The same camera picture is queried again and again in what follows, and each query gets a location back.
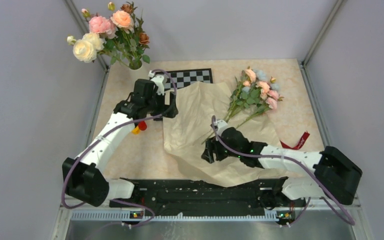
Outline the orange paper bouquet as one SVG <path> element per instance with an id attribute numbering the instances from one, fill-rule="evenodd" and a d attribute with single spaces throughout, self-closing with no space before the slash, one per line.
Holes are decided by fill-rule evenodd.
<path id="1" fill-rule="evenodd" d="M 228 157 L 208 163 L 201 158 L 203 141 L 210 135 L 211 118 L 223 118 L 230 104 L 231 85 L 226 82 L 197 82 L 177 90 L 175 118 L 164 118 L 164 149 L 178 163 L 179 171 L 188 179 L 233 187 L 257 179 L 298 177 L 284 169 L 248 167 L 238 158 Z"/>

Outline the pink blue flower bunch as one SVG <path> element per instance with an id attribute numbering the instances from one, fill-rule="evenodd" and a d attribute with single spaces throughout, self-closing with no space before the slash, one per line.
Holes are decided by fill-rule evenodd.
<path id="1" fill-rule="evenodd" d="M 236 88 L 230 95 L 229 107 L 222 118 L 226 123 L 241 112 L 247 117 L 237 126 L 240 127 L 255 117 L 276 110 L 278 102 L 284 100 L 275 77 L 267 78 L 261 69 L 248 66 L 235 78 Z"/>

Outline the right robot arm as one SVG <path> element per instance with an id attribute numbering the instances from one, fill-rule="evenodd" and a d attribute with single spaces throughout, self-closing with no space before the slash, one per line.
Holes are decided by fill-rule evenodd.
<path id="1" fill-rule="evenodd" d="M 205 140 L 201 158 L 212 164 L 228 157 L 238 158 L 251 168 L 285 170 L 301 177 L 285 177 L 273 192 L 279 206 L 292 200 L 327 197 L 342 205 L 353 203 L 362 170 L 333 146 L 322 151 L 300 151 L 250 141 L 234 127 L 226 127 Z"/>

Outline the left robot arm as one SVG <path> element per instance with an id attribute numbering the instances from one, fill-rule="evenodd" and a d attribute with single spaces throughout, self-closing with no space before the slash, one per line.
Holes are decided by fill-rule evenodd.
<path id="1" fill-rule="evenodd" d="M 91 144 L 75 158 L 68 157 L 62 163 L 61 203 L 66 208 L 69 208 L 66 196 L 94 207 L 113 199 L 121 199 L 129 207 L 140 202 L 141 194 L 131 181 L 106 179 L 103 171 L 123 139 L 144 130 L 147 120 L 174 118 L 178 114 L 174 91 L 169 94 L 169 104 L 165 103 L 166 82 L 167 78 L 161 74 L 151 79 L 137 79 L 133 91 L 115 106 L 105 127 Z"/>

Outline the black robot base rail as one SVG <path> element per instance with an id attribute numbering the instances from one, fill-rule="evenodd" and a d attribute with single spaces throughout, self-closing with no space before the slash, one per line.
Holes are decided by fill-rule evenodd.
<path id="1" fill-rule="evenodd" d="M 184 179 L 134 179 L 128 203 L 150 208 L 156 216 L 242 217 L 263 216 L 275 208 L 304 207 L 303 199 L 282 194 L 284 179 L 258 179 L 222 187 Z"/>

